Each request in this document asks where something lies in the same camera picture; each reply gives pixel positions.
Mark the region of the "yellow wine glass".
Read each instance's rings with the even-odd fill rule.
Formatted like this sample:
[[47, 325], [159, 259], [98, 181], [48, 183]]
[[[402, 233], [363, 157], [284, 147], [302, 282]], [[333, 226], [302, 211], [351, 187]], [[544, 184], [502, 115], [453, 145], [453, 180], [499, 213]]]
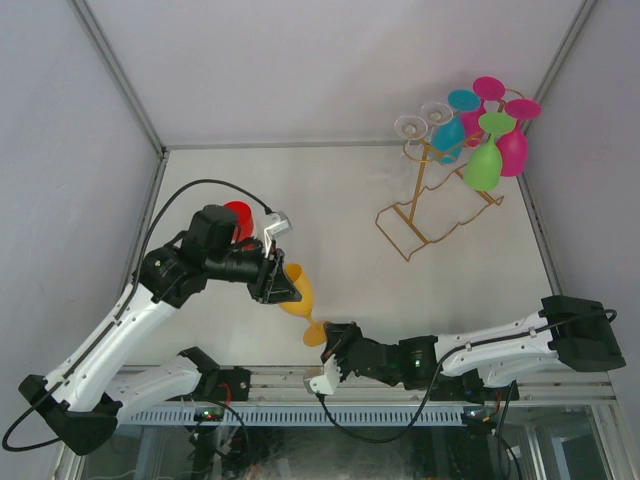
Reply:
[[301, 265], [289, 263], [285, 265], [285, 273], [293, 282], [294, 287], [301, 295], [297, 302], [285, 302], [280, 308], [294, 317], [305, 319], [309, 326], [304, 332], [303, 343], [308, 347], [317, 347], [326, 342], [324, 323], [316, 322], [313, 318], [314, 291], [310, 280]]

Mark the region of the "red wine glass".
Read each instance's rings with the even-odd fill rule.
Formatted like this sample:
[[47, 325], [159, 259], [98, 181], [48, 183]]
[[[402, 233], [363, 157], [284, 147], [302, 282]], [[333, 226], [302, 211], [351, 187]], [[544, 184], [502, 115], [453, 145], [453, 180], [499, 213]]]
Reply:
[[224, 205], [233, 211], [237, 217], [237, 226], [234, 231], [232, 250], [251, 250], [255, 247], [254, 218], [249, 205], [242, 201], [231, 201]]

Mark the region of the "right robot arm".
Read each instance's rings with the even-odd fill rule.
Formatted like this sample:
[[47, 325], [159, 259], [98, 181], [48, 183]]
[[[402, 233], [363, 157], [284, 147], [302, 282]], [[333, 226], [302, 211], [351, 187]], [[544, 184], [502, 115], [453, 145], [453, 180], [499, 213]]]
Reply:
[[384, 344], [354, 322], [328, 323], [321, 370], [307, 390], [332, 395], [354, 374], [444, 399], [481, 403], [488, 392], [521, 376], [565, 365], [577, 372], [625, 366], [613, 328], [616, 312], [593, 300], [553, 295], [541, 310], [508, 324], [474, 332], [426, 335]]

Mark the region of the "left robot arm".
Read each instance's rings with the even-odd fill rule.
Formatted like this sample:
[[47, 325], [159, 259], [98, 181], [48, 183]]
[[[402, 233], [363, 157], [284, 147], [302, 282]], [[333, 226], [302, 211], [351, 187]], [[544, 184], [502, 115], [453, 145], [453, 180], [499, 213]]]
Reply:
[[290, 228], [286, 215], [276, 212], [261, 239], [237, 242], [236, 213], [205, 206], [187, 230], [144, 257], [136, 279], [81, 346], [47, 375], [27, 376], [20, 393], [57, 440], [79, 456], [97, 450], [121, 422], [160, 402], [211, 398], [220, 367], [198, 347], [128, 380], [115, 376], [142, 341], [210, 280], [242, 283], [261, 304], [300, 301], [275, 244]]

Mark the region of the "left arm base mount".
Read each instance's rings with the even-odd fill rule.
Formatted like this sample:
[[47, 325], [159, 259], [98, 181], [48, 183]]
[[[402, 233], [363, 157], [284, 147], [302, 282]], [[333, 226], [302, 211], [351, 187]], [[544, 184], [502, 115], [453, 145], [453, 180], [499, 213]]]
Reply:
[[251, 371], [241, 367], [218, 369], [203, 374], [193, 392], [170, 398], [197, 401], [215, 400], [227, 404], [232, 401], [246, 401], [250, 392]]

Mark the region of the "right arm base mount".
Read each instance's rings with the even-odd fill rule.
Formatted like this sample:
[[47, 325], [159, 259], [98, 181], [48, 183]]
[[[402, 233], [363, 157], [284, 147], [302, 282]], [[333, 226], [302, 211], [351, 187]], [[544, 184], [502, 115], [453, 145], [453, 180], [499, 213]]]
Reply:
[[476, 369], [459, 377], [439, 374], [429, 396], [432, 401], [461, 401], [473, 404], [497, 402], [499, 399], [505, 401], [507, 398], [511, 401], [519, 399], [517, 386], [487, 387]]

